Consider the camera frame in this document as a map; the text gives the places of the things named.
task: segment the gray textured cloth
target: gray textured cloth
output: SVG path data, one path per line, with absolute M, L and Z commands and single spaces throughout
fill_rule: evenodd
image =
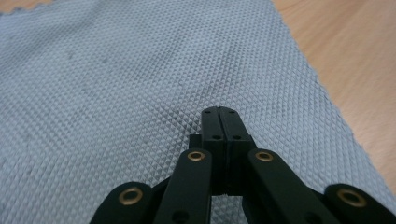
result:
M 212 105 L 309 187 L 396 211 L 271 1 L 56 1 L 1 15 L 0 52 L 1 223 L 88 223 L 117 185 L 172 174 Z M 246 222 L 240 198 L 212 221 Z

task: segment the wooden surface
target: wooden surface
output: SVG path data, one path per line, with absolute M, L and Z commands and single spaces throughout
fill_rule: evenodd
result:
M 1 0 L 0 11 L 50 0 Z M 274 0 L 356 139 L 396 194 L 396 1 Z

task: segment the screw hole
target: screw hole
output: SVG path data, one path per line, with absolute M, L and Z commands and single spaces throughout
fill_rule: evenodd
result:
M 130 188 L 123 191 L 119 196 L 119 201 L 123 205 L 138 203 L 143 197 L 143 191 L 139 188 Z
M 347 203 L 354 207 L 364 207 L 366 206 L 366 200 L 359 195 L 359 193 L 355 192 L 352 189 L 339 189 L 337 191 L 337 196 L 344 203 Z
M 306 223 L 309 223 L 309 224 L 321 224 L 322 223 L 322 221 L 318 215 L 316 215 L 314 213 L 310 213 L 310 212 L 305 214 L 305 221 L 306 221 Z
M 177 224 L 186 223 L 189 220 L 189 214 L 186 211 L 176 211 L 172 215 L 172 220 Z
M 187 155 L 187 157 L 191 161 L 201 161 L 205 158 L 205 154 L 200 151 L 193 151 L 193 152 L 190 152 L 189 155 Z
M 271 161 L 274 159 L 273 155 L 268 152 L 258 152 L 256 153 L 256 158 L 260 161 Z

